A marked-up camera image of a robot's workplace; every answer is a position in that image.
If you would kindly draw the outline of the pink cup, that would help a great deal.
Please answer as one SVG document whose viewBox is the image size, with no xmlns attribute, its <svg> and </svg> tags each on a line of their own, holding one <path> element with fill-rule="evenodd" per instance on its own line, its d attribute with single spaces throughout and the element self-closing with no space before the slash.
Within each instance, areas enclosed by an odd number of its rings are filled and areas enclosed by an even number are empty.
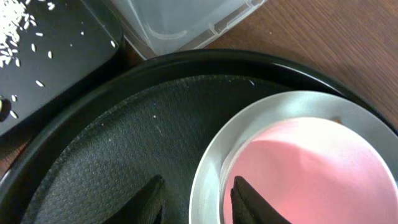
<svg viewBox="0 0 398 224">
<path fill-rule="evenodd" d="M 336 122 L 272 124 L 239 150 L 241 176 L 291 223 L 397 223 L 397 186 L 364 138 Z"/>
</svg>

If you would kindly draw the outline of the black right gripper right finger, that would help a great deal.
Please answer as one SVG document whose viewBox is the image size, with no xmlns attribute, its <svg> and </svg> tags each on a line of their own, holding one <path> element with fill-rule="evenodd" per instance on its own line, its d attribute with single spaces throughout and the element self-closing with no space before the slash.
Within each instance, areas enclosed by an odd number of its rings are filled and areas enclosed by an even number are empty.
<svg viewBox="0 0 398 224">
<path fill-rule="evenodd" d="M 290 224 L 241 176 L 234 178 L 230 197 L 234 224 Z"/>
</svg>

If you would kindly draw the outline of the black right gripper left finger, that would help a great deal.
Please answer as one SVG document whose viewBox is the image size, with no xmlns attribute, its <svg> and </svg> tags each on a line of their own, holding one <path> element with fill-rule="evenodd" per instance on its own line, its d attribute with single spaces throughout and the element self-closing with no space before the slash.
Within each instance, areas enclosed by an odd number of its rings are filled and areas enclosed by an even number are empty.
<svg viewBox="0 0 398 224">
<path fill-rule="evenodd" d="M 165 180 L 155 175 L 103 224 L 161 224 L 164 222 Z"/>
</svg>

